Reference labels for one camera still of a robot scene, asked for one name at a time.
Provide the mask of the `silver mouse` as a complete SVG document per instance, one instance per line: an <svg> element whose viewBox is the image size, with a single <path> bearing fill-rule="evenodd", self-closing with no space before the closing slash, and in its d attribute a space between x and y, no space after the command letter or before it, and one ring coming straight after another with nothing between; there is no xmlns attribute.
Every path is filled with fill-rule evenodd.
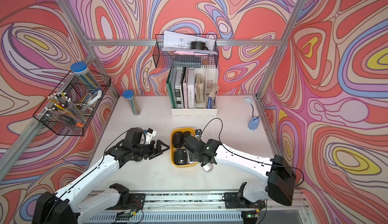
<svg viewBox="0 0 388 224"><path fill-rule="evenodd" d="M189 155L187 157L187 164L196 164L196 163L197 163L197 159L194 156Z"/></svg>
<svg viewBox="0 0 388 224"><path fill-rule="evenodd" d="M212 163L206 163L206 164L204 164L203 166L202 166L202 168L203 168L203 170L205 171L205 172L210 172L210 171L212 171L213 170L213 164Z"/></svg>

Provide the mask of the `black mouse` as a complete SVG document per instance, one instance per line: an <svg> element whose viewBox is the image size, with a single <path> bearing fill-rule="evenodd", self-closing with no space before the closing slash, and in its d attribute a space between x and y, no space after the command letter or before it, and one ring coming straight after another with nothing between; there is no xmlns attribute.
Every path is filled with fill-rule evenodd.
<svg viewBox="0 0 388 224"><path fill-rule="evenodd" d="M181 143L184 143L188 138L189 136L191 136L191 132L190 131L185 131L182 133L182 137L181 137Z"/></svg>
<svg viewBox="0 0 388 224"><path fill-rule="evenodd" d="M172 137L172 145L176 149L182 148L182 135L183 133L181 131L175 132Z"/></svg>
<svg viewBox="0 0 388 224"><path fill-rule="evenodd" d="M187 152L185 149L177 149L173 156L175 165L186 165L187 164Z"/></svg>

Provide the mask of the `yellow storage tray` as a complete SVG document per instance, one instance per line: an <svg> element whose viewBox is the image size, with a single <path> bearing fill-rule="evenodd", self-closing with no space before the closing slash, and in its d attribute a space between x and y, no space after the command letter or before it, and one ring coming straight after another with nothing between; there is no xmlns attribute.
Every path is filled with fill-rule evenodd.
<svg viewBox="0 0 388 224"><path fill-rule="evenodd" d="M192 134L191 136L195 137L195 130L194 130L193 128L180 128L180 129L174 130L174 131L171 133L171 143L170 143L170 145L171 145L171 157L170 157L170 158L171 158L171 162L172 162L172 164L173 164L175 167L178 167L178 168L185 168L185 167L192 167L192 166L195 166L197 163L196 163L196 164L180 165L180 166L174 164L173 156L174 156L175 150L177 150L177 149L174 148L173 145L172 145L172 137L173 137L173 134L174 134L175 132L178 132L178 131L181 131L181 132L190 131L191 134Z"/></svg>

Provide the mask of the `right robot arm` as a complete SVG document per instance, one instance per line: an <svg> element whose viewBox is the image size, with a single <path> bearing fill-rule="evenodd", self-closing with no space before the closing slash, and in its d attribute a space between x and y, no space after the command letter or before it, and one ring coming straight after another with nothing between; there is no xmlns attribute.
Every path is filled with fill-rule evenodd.
<svg viewBox="0 0 388 224"><path fill-rule="evenodd" d="M296 173L281 155L259 157L233 149L219 140L209 139L205 143L199 137L188 135L182 139L182 146L204 171L212 171L216 164L227 165L257 178L255 182L243 182L235 197L230 199L238 206L244 208L264 199L284 206L292 205Z"/></svg>

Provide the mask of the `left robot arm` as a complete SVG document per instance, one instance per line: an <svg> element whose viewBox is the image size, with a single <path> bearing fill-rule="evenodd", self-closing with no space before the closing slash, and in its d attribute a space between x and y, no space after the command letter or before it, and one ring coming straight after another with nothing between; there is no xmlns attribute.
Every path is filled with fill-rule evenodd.
<svg viewBox="0 0 388 224"><path fill-rule="evenodd" d="M45 192L37 200L32 223L34 224L83 224L109 208L142 209L139 200L133 199L129 189L112 184L109 189L90 199L86 196L103 180L131 161L151 160L170 147L160 140L153 140L156 131L131 128L116 138L103 156L74 181L57 190Z"/></svg>

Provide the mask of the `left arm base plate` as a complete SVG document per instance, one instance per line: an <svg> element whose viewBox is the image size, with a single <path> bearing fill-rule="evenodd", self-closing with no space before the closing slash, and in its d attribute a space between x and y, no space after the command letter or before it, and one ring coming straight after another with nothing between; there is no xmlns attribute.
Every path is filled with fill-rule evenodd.
<svg viewBox="0 0 388 224"><path fill-rule="evenodd" d="M144 193L121 194L118 203L107 210L143 209L145 197L146 194Z"/></svg>

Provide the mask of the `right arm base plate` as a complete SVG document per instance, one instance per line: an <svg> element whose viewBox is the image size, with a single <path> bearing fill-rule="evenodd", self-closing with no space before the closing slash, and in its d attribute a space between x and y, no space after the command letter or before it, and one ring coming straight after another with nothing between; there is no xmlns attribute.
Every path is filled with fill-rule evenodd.
<svg viewBox="0 0 388 224"><path fill-rule="evenodd" d="M225 192L223 199L226 209L259 209L262 210L266 207L265 200L258 200L251 202L244 198L241 193L237 192Z"/></svg>

